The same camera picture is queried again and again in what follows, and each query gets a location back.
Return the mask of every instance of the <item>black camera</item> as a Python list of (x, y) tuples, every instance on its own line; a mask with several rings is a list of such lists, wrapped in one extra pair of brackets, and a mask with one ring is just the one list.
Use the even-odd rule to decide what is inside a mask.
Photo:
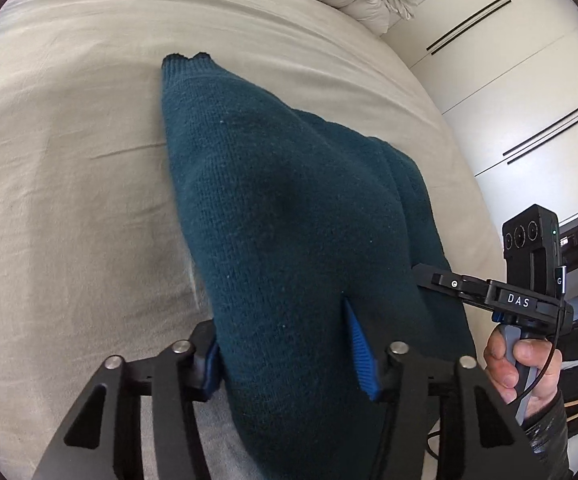
[(564, 273), (558, 216), (537, 204), (502, 226), (507, 283), (560, 298)]

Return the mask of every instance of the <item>drawer handle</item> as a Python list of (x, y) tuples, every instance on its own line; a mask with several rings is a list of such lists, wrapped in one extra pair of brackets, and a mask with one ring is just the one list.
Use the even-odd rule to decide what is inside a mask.
[(517, 150), (518, 148), (520, 148), (521, 146), (524, 146), (525, 144), (528, 144), (529, 142), (531, 142), (533, 139), (535, 139), (536, 137), (541, 136), (544, 132), (552, 129), (554, 126), (556, 126), (557, 124), (560, 124), (561, 122), (565, 121), (566, 119), (568, 119), (569, 117), (571, 117), (572, 115), (575, 115), (578, 113), (578, 108), (576, 108), (575, 110), (573, 110), (572, 112), (569, 112), (568, 114), (566, 114), (564, 117), (559, 118), (557, 121), (555, 121), (554, 123), (550, 124), (549, 126), (547, 126), (546, 128), (544, 128), (543, 130), (540, 130), (537, 134), (532, 135), (531, 137), (529, 137), (526, 140), (523, 140), (520, 144), (516, 144), (514, 147), (512, 147), (510, 150), (506, 150), (502, 156), (507, 156), (509, 153), (513, 153), (515, 150)]
[(431, 55), (436, 54), (442, 50), (445, 46), (451, 43), (451, 41), (456, 40), (465, 32), (467, 32), (471, 27), (474, 27), (479, 22), (484, 20), (486, 17), (491, 16), (494, 12), (502, 9), (502, 7), (507, 6), (511, 3), (511, 0), (494, 0), (490, 4), (482, 7), (478, 12), (474, 12), (466, 20), (463, 20), (455, 27), (453, 27), (445, 35), (435, 40), (426, 49), (431, 51)]
[(529, 153), (534, 152), (535, 150), (537, 150), (540, 146), (543, 146), (544, 144), (546, 144), (547, 142), (549, 142), (550, 140), (555, 139), (557, 136), (563, 134), (564, 132), (566, 132), (567, 130), (573, 128), (574, 126), (576, 126), (576, 124), (578, 124), (578, 118), (573, 121), (571, 124), (569, 124), (566, 128), (562, 128), (558, 133), (550, 136), (549, 138), (543, 140), (542, 142), (536, 144), (535, 146), (533, 146), (530, 150), (527, 150), (526, 152), (518, 155), (515, 158), (512, 158), (511, 160), (509, 160), (507, 162), (507, 164), (513, 164), (516, 160), (520, 160), (521, 158), (523, 158), (525, 155), (529, 155)]

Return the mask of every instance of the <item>jacket sleeve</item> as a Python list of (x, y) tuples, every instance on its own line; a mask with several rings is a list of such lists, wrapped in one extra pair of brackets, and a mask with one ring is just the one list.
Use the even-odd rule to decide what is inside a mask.
[(551, 403), (522, 425), (531, 449), (546, 466), (549, 480), (570, 480), (566, 447), (566, 412), (562, 393), (558, 391)]

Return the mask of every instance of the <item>black drawer handle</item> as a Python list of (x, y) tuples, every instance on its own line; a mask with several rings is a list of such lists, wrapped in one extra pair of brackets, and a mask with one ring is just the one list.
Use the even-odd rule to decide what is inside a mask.
[(558, 119), (557, 121), (555, 121), (554, 123), (551, 123), (549, 126), (547, 126), (546, 128), (544, 128), (543, 130), (540, 130), (537, 134), (532, 135), (531, 137), (529, 137), (526, 140), (523, 140), (520, 144), (516, 144), (514, 147), (512, 147), (510, 150), (506, 150), (502, 156), (507, 156), (509, 153), (513, 153), (515, 150), (517, 150), (518, 148), (520, 148), (521, 146), (524, 146), (525, 144), (528, 144), (529, 142), (531, 142), (533, 139), (535, 139), (536, 137), (541, 136), (544, 132), (552, 129), (554, 126), (556, 126), (557, 124), (562, 123), (563, 121), (565, 121), (566, 119), (568, 119), (569, 117), (571, 117), (572, 115), (575, 115), (578, 113), (578, 108), (576, 108), (575, 110), (573, 110), (572, 112), (569, 112), (568, 114), (566, 114), (564, 117)]
[(543, 140), (542, 142), (540, 142), (539, 144), (536, 144), (535, 146), (533, 146), (530, 150), (527, 150), (526, 152), (522, 153), (521, 155), (516, 156), (515, 158), (512, 158), (511, 160), (509, 160), (507, 162), (507, 164), (513, 164), (516, 160), (520, 160), (521, 158), (523, 158), (525, 155), (529, 155), (529, 153), (534, 152), (535, 150), (537, 150), (540, 146), (544, 146), (547, 142), (549, 142), (550, 140), (555, 139), (557, 136), (560, 136), (561, 134), (563, 134), (564, 132), (566, 132), (567, 130), (573, 128), (574, 126), (576, 126), (576, 124), (578, 124), (578, 118), (573, 121), (571, 124), (569, 124), (569, 126), (567, 126), (566, 128), (562, 128), (562, 130), (560, 130), (558, 133), (556, 133), (555, 135), (550, 136), (548, 139)]
[(458, 32), (455, 36), (453, 36), (452, 38), (450, 38), (447, 42), (441, 44), (438, 48), (436, 48), (435, 50), (432, 50), (431, 55), (436, 54), (437, 52), (440, 52), (445, 46), (447, 46), (448, 44), (451, 43), (451, 41), (456, 40), (456, 38), (459, 38), (461, 35), (463, 35), (465, 32), (467, 32), (471, 27), (474, 27), (475, 25), (477, 25), (479, 22), (481, 22), (482, 20), (484, 20), (485, 18), (487, 18), (488, 16), (491, 16), (494, 12), (498, 12), (498, 10), (502, 9), (503, 7), (507, 6), (508, 4), (511, 3), (511, 0), (507, 0), (506, 2), (504, 2), (504, 4), (500, 5), (499, 7), (496, 7), (495, 9), (491, 9), (491, 7), (497, 5), (498, 3), (502, 2), (503, 0), (495, 0), (492, 1), (490, 4), (482, 7), (478, 12), (474, 12), (472, 15), (470, 15), (466, 20), (463, 20), (462, 22), (460, 22), (459, 24), (457, 24), (455, 27), (453, 27), (449, 32), (447, 32), (446, 34), (444, 34), (443, 36), (441, 36), (440, 38), (438, 38), (438, 40), (434, 41), (431, 45), (429, 45), (426, 49), (427, 51), (432, 50), (436, 45), (438, 45), (440, 42), (446, 40), (448, 37), (451, 36), (451, 34), (453, 34), (454, 32), (456, 32), (457, 30), (460, 29), (460, 27), (463, 27), (466, 23), (469, 23), (470, 20), (473, 20), (475, 17), (477, 17), (478, 15), (482, 14), (484, 12), (484, 15), (480, 16), (477, 20), (475, 20), (473, 23), (470, 23), (468, 27), (465, 27), (463, 30), (461, 30), (460, 32)]

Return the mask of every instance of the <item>sweater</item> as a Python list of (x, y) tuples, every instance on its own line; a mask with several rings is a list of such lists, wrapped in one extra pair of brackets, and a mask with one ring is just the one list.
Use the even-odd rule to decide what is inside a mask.
[(416, 164), (207, 54), (162, 71), (179, 220), (246, 450), (269, 480), (367, 478), (384, 410), (358, 387), (342, 298), (380, 304), (424, 355), (475, 355), (461, 303), (411, 272), (449, 268)]

